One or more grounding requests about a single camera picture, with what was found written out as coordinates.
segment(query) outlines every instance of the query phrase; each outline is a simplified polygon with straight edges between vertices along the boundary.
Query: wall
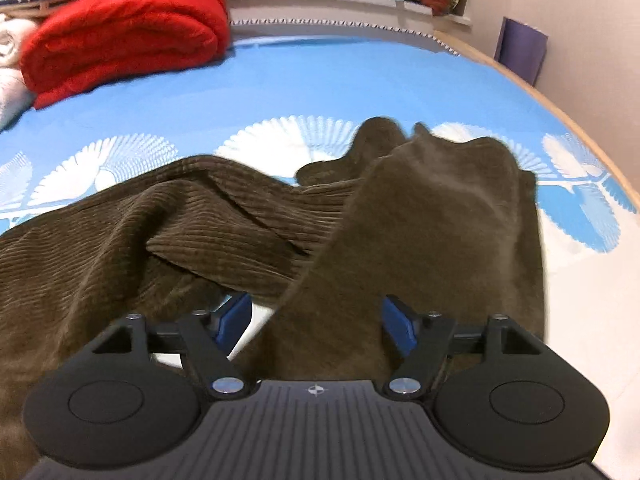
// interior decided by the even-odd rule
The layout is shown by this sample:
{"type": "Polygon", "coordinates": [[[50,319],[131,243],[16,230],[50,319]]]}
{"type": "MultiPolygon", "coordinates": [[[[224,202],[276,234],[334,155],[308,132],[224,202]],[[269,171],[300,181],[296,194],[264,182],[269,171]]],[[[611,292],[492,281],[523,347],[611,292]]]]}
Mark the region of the wall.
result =
{"type": "Polygon", "coordinates": [[[471,31],[450,32],[490,56],[503,16],[549,36],[536,87],[640,189],[640,0],[470,0],[468,13],[471,31]]]}

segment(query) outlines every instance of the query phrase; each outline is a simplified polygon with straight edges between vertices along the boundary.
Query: ribbed gray panel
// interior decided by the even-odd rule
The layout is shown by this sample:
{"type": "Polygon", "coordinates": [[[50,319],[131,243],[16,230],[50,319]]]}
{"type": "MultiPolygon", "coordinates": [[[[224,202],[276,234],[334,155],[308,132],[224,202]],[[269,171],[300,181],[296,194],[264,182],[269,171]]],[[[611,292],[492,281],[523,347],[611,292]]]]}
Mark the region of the ribbed gray panel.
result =
{"type": "Polygon", "coordinates": [[[107,472],[42,459],[26,480],[602,480],[592,466],[539,474],[499,470],[450,446],[420,406],[370,381],[265,381],[212,406],[168,454],[107,472]]]}

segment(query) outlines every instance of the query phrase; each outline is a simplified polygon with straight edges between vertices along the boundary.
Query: brown garment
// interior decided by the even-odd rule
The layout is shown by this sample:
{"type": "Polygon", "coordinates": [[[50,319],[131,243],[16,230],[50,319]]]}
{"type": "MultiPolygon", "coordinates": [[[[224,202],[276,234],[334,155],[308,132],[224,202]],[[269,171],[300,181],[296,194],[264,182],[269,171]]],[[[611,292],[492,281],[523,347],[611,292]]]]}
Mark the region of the brown garment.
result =
{"type": "MultiPolygon", "coordinates": [[[[367,149],[397,144],[388,122],[367,124],[367,149]]],[[[191,157],[0,237],[0,479],[37,458],[20,410],[44,372],[127,312],[154,322],[201,308],[205,280],[220,286],[212,305],[231,288],[281,307],[238,356],[254,377],[383,377],[384,294],[461,322],[502,311],[542,332],[534,178],[505,146],[418,128],[359,178],[337,168],[327,184],[290,187],[191,157]]]]}

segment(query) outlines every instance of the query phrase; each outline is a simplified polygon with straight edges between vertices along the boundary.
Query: rolled red blanket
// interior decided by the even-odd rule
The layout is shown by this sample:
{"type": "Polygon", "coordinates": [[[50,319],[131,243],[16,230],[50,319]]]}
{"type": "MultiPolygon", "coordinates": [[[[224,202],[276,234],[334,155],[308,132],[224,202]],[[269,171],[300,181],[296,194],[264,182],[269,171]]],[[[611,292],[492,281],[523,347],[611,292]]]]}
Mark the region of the rolled red blanket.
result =
{"type": "Polygon", "coordinates": [[[35,108],[131,75],[199,66],[230,44],[226,0],[77,0],[22,47],[35,108]]]}

